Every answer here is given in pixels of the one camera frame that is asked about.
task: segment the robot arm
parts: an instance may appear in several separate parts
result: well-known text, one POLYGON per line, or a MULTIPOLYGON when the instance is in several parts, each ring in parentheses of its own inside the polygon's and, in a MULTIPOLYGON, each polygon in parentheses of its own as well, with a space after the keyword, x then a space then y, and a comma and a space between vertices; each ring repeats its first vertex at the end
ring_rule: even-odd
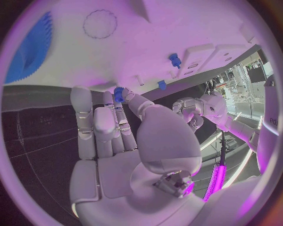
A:
POLYGON ((229 131, 245 141, 254 152, 257 151, 259 130, 242 122, 233 121, 227 113, 225 99, 218 92, 213 91, 211 95, 204 94, 200 99, 186 97, 177 100, 173 104, 173 111, 181 115, 187 123, 189 122, 194 132, 200 127, 197 126, 199 124, 196 124, 195 127, 192 126, 197 122, 194 120, 197 119, 196 115, 203 116, 215 123, 221 130, 229 131))

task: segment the pink light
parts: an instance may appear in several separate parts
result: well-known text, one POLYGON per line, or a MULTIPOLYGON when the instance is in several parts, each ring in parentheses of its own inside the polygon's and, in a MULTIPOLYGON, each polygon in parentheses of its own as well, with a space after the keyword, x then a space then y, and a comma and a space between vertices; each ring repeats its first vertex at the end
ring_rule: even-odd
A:
POLYGON ((208 189, 207 192, 203 198, 203 200, 206 202, 209 197, 219 191, 224 183, 224 179, 225 179, 225 175, 226 175, 226 166, 220 166, 219 164, 215 164, 213 171, 212 171, 212 175, 211 175, 211 179, 208 185, 208 189))

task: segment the blue object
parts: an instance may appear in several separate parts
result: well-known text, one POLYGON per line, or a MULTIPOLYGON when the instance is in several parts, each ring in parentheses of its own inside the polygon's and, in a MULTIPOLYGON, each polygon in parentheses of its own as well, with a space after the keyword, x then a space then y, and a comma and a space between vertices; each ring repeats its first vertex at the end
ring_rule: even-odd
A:
POLYGON ((180 69, 180 64, 182 63, 181 60, 178 58, 178 55, 176 53, 172 54, 169 57, 169 60, 171 60, 172 65, 174 67, 178 67, 178 69, 180 69))
POLYGON ((162 90, 165 90, 166 89, 166 83, 164 80, 162 81, 159 81, 158 82, 158 87, 161 88, 162 90))
POLYGON ((115 96, 115 101, 118 103, 121 103, 124 101, 123 97, 122 97, 122 92, 123 92, 124 88, 123 87, 116 87, 114 90, 114 96, 115 96))
POLYGON ((24 79, 43 63, 52 39, 52 20, 46 13, 27 34, 14 55, 5 83, 24 79))

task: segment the white robot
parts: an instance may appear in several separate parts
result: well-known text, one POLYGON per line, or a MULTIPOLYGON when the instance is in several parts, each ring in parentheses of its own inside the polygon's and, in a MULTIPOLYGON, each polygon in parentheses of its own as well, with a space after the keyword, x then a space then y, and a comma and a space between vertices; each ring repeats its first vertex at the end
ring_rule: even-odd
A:
MULTIPOLYGON (((267 96, 274 92, 272 79, 266 81, 266 90, 267 96)), ((89 103, 83 107, 82 103, 86 99, 91 103, 90 91, 74 87, 71 93, 79 127, 81 160, 71 177, 70 199, 81 223, 84 226, 218 225, 214 213, 217 210, 211 207, 225 208, 226 202, 233 202, 233 207, 229 206, 232 212, 222 219, 222 223, 232 225, 236 210, 258 178, 218 191, 208 202, 193 195, 191 176, 201 167, 200 145, 194 132, 203 124, 202 117, 208 118, 221 130, 247 142, 258 153, 263 172, 271 155, 265 152, 266 142, 261 139, 261 134, 268 133, 267 127, 259 132, 233 121, 227 114, 224 98, 217 92, 200 99, 179 99, 173 110, 155 105, 129 88, 121 89, 120 95, 141 120, 136 141, 122 105, 110 92, 104 93, 105 107, 95 109, 93 123, 89 124, 92 107, 89 103), (85 124, 89 128, 87 135, 81 129, 85 124), (241 199, 235 198, 235 190, 241 193, 241 199)))

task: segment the dark floor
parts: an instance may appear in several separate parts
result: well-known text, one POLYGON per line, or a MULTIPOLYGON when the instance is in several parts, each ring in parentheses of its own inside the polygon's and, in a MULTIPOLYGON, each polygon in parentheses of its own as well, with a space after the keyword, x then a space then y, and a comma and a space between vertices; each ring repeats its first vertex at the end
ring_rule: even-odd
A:
MULTIPOLYGON (((182 97, 200 97, 204 86, 184 90, 155 101, 172 107, 182 97)), ((136 137, 141 121, 124 105, 124 110, 136 137)), ((79 160, 77 124, 72 106, 25 109, 2 113, 6 149, 11 163, 34 200, 52 217, 66 226, 79 226, 71 210, 69 181, 75 163, 79 160)), ((215 125, 205 121, 197 131, 203 142, 215 131, 215 125)), ((0 225, 31 225, 17 210, 0 187, 0 225)))

